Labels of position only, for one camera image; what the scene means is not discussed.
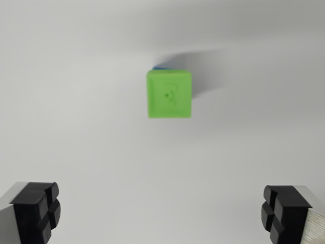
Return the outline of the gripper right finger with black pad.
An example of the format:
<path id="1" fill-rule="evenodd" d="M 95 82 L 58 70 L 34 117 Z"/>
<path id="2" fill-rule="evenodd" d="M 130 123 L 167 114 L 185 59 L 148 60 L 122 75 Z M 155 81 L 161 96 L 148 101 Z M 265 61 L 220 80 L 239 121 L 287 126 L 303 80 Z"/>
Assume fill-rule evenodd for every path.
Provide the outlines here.
<path id="1" fill-rule="evenodd" d="M 263 227 L 274 244 L 324 243 L 324 203 L 306 186 L 264 188 Z"/>

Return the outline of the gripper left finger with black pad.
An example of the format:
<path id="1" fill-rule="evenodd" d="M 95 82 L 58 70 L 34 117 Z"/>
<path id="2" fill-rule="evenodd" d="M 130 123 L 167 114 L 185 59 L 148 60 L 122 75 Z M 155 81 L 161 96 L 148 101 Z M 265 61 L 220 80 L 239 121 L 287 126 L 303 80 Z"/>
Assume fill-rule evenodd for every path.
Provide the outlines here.
<path id="1" fill-rule="evenodd" d="M 59 223 L 56 182 L 16 182 L 1 196 L 1 243 L 48 243 Z"/>

